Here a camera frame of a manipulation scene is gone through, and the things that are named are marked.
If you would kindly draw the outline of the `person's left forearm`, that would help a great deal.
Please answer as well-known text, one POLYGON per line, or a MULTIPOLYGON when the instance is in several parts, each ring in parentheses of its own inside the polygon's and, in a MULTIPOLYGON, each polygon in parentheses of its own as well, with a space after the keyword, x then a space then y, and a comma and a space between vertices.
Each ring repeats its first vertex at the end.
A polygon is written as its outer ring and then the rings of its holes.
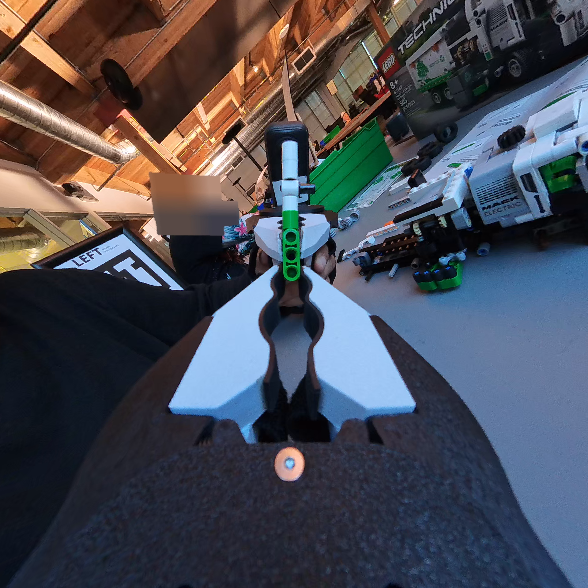
POLYGON ((171 290, 95 270, 1 274, 1 587, 135 382, 251 282, 171 290))

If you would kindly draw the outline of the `green plastic bin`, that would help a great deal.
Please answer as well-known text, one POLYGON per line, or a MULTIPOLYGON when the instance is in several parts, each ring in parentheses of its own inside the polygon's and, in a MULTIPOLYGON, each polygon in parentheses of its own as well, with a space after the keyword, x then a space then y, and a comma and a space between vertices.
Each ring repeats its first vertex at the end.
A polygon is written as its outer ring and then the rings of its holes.
POLYGON ((340 211, 392 161, 377 119, 373 118, 311 172, 310 182, 316 189, 310 204, 340 211))

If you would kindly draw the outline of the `dark grey cup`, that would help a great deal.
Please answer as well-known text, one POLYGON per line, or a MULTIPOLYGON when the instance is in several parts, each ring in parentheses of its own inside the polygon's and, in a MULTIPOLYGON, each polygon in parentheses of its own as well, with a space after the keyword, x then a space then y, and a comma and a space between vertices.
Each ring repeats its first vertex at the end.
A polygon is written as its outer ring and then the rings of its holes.
POLYGON ((411 129, 404 114, 398 112, 386 122, 387 134, 394 142, 401 141, 404 137, 410 135, 411 129))

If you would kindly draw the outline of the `white lego truck cab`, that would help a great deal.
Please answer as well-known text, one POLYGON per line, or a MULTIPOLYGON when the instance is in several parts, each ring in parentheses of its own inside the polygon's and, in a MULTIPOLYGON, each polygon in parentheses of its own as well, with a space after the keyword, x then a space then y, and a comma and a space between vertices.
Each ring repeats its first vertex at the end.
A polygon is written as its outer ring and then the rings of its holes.
POLYGON ((508 150, 481 154, 469 187, 483 224, 502 228, 572 217, 587 238, 587 90, 532 114, 526 136, 508 150))

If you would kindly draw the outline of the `green printed instruction sheet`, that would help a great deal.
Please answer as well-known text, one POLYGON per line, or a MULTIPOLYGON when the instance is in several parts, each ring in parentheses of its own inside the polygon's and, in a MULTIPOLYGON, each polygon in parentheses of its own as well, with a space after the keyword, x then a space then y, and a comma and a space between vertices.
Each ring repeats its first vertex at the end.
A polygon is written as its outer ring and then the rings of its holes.
POLYGON ((397 183, 406 185, 406 178, 401 173, 401 168, 410 160, 391 163, 382 170, 368 185, 366 185, 346 206, 341 213, 347 214, 347 210, 367 208, 371 206, 382 194, 386 193, 397 183))

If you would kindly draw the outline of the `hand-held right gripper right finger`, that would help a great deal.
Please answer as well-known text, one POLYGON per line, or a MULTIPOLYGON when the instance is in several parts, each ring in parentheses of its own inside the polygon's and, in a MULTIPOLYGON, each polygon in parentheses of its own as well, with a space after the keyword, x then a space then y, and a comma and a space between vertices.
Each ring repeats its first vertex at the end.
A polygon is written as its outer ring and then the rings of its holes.
POLYGON ((289 405, 290 437, 327 442, 348 420, 413 413, 416 401, 383 340, 387 324, 311 269, 300 277, 300 297, 311 343, 289 405))

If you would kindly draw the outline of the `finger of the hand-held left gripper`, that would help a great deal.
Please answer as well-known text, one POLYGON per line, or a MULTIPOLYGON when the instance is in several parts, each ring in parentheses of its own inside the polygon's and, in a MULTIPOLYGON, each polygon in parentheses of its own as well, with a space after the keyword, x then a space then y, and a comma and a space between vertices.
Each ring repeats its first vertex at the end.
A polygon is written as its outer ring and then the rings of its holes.
POLYGON ((283 262, 282 253, 282 219, 259 219, 254 228, 256 245, 259 248, 256 257, 260 268, 279 265, 283 262))
POLYGON ((327 219, 300 219, 300 268, 312 265, 312 256, 330 237, 327 219))

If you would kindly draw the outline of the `wooden table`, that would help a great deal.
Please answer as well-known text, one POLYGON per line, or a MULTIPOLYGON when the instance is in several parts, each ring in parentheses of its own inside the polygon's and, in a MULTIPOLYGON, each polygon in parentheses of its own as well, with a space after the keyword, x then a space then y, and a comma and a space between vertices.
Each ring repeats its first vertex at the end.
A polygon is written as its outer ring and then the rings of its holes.
POLYGON ((363 125, 366 121, 370 121, 376 116, 376 111, 392 96, 390 91, 383 94, 372 106, 368 109, 363 110, 360 114, 354 117, 349 124, 347 124, 331 141, 317 152, 317 157, 322 156, 328 150, 334 148, 336 145, 341 143, 346 137, 351 135, 358 127, 363 125))

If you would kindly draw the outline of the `green and white lego beam assembly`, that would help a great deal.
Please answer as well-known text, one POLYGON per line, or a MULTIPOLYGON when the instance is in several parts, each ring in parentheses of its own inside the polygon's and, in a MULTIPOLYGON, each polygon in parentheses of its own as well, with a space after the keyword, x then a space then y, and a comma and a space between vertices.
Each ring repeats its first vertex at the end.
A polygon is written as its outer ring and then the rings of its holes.
POLYGON ((315 186, 299 182, 298 143, 282 143, 282 257, 283 277, 297 281, 300 277, 299 202, 314 194, 315 186))

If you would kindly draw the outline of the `black round ceiling disc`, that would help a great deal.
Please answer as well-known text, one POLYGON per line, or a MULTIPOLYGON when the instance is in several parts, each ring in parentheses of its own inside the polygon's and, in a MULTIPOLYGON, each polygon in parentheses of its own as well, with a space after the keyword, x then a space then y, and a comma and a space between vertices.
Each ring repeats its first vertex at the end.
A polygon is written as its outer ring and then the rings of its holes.
POLYGON ((134 86, 126 70, 113 59, 104 59, 100 64, 100 72, 107 88, 113 96, 131 111, 143 105, 141 90, 134 86))

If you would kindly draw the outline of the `person's left hand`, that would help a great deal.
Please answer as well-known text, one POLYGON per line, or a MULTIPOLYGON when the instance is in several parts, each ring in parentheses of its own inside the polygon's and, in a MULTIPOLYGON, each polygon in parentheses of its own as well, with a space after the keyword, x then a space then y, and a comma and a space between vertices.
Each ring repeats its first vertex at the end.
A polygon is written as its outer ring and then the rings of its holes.
MULTIPOLYGON (((272 267, 272 265, 272 258, 255 245, 249 255, 249 268, 252 271, 252 274, 254 276, 259 276, 265 273, 270 267, 272 267)), ((334 281, 331 274, 336 271, 336 258, 334 253, 329 252, 328 244, 322 246, 314 254, 312 270, 329 283, 334 281)), ((299 296, 298 283, 286 281, 284 294, 280 299, 280 307, 301 307, 302 304, 303 301, 299 296)))

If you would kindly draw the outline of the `white instruction booklet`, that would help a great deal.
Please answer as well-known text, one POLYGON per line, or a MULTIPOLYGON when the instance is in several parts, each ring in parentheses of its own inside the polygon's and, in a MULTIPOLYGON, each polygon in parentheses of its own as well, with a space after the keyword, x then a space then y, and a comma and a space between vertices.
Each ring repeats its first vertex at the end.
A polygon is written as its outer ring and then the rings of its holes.
POLYGON ((568 93, 583 90, 587 90, 586 59, 552 84, 486 115, 449 154, 430 169, 431 174, 436 176, 459 165, 473 168, 481 154, 496 147, 497 137, 505 130, 525 125, 532 114, 549 103, 568 93))

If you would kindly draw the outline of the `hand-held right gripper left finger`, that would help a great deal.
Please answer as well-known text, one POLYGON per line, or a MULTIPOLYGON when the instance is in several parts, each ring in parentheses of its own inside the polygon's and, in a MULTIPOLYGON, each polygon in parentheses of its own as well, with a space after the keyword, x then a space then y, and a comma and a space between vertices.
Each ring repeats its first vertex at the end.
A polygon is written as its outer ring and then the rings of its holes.
POLYGON ((258 441, 254 422, 266 410, 263 379, 270 360, 259 318, 277 273, 279 267, 271 267, 213 314, 169 402, 172 413, 232 420, 247 443, 258 441))

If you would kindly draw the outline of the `green lego subassembly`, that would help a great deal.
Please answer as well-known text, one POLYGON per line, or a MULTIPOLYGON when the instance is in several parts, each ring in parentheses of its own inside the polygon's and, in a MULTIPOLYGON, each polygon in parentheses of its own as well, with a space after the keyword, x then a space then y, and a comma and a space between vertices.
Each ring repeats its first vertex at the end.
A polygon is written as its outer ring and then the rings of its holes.
POLYGON ((461 285, 465 253, 442 256, 437 263, 417 270, 413 279, 421 291, 448 290, 461 285))

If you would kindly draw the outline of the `white pointed banner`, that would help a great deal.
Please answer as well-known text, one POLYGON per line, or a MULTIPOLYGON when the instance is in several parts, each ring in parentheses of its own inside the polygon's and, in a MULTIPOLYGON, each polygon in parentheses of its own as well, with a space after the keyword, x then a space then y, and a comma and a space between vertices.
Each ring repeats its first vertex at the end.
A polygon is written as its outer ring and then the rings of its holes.
POLYGON ((295 108, 293 106, 293 101, 292 101, 287 55, 284 55, 284 58, 283 58, 281 82, 282 82, 283 100, 284 100, 285 111, 286 111, 286 119, 289 122, 296 122, 296 121, 298 121, 298 119, 297 119, 295 108))

